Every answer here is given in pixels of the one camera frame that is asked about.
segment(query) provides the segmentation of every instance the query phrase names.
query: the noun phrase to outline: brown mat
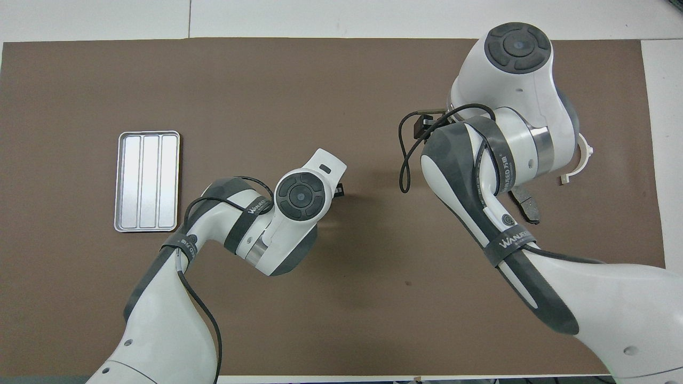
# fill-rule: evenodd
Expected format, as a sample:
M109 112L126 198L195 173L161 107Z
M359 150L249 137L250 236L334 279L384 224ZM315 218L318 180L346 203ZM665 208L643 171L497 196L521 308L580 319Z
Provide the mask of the brown mat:
M347 196L292 273L265 277L216 243L189 271L221 325L222 374L606 372L524 306L417 157L413 189L398 189L397 123L445 104L473 43L5 44L0 374L90 374L113 351L167 236L113 229L117 138L169 129L184 140L182 210L220 177L274 186L318 147L348 165ZM555 80L596 153L569 185L559 172L529 185L542 211L532 232L549 250L663 266L640 42L555 48Z

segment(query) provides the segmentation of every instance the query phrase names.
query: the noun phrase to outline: cable strap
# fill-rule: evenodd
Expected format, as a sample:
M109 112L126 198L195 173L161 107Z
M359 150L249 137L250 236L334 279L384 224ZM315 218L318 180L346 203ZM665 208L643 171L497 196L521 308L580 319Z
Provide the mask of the cable strap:
M532 241L536 241L536 238L523 225L517 224L489 241L484 247L484 255L491 265L496 266L524 244Z
M169 236L161 245L161 248L163 247L180 249L182 253L185 253L185 256L187 256L188 263L191 263L197 255L197 246L195 245L195 242L180 231L174 232Z
M223 246L230 252L237 254L237 247L240 242L245 237L251 225L261 214L262 210L266 208L270 209L273 203L263 196L255 198L243 211L242 214L237 218L232 229L225 237L225 242Z

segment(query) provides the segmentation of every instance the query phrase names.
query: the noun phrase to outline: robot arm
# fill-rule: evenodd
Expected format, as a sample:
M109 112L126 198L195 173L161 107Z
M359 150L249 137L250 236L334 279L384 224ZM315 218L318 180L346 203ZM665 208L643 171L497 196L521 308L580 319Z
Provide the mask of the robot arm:
M209 240L265 275L291 271L311 249L345 170L319 149L278 182L273 203L241 178L213 182L134 289L124 335L88 383L213 383L213 339L179 275Z
M479 40L449 103L488 105L495 121L467 109L434 129L425 179L541 321L586 344L620 383L683 383L683 278L549 257L496 198L572 157L578 119L555 89L552 62L549 40L531 25L508 23Z

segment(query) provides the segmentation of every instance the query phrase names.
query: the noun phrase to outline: silver tray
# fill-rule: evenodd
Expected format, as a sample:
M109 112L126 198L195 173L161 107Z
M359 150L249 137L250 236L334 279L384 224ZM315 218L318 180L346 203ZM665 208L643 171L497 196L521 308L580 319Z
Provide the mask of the silver tray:
M178 224L180 134L124 132L119 136L114 228L170 232Z

